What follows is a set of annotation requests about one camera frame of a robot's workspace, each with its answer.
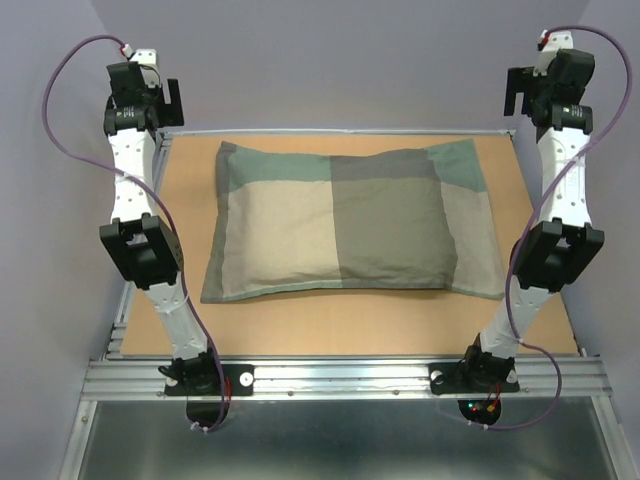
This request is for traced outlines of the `blue patchwork pillowcase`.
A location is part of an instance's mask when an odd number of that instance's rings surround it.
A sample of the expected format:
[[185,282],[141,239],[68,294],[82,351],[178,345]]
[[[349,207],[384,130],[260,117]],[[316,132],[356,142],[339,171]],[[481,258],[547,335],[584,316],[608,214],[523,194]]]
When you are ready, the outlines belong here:
[[437,289],[499,299],[502,256],[470,140],[370,156],[216,155],[200,299],[314,289]]

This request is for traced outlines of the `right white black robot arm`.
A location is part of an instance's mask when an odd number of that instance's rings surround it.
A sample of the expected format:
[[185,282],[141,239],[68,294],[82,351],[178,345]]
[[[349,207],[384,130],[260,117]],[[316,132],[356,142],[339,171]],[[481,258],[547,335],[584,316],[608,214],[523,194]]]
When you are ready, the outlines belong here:
[[594,71],[592,54],[560,48],[541,53],[533,67],[508,72],[504,113],[514,113],[521,94],[522,112],[536,128],[542,196],[512,249],[503,302],[455,370],[464,391],[516,383],[515,356],[540,309],[575,282],[604,244],[586,202],[593,112],[580,103]]

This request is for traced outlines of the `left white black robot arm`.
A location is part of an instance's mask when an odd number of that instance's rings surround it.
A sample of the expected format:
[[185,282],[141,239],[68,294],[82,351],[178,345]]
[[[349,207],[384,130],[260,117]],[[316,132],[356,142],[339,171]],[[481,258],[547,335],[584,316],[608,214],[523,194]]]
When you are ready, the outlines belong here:
[[219,358],[198,319],[184,282],[184,256],[175,224],[153,189],[157,130],[181,126],[176,80],[162,81],[150,64],[112,64],[103,129],[115,169],[115,201],[100,240],[123,278],[152,303],[172,344],[160,369],[183,395],[225,395]]

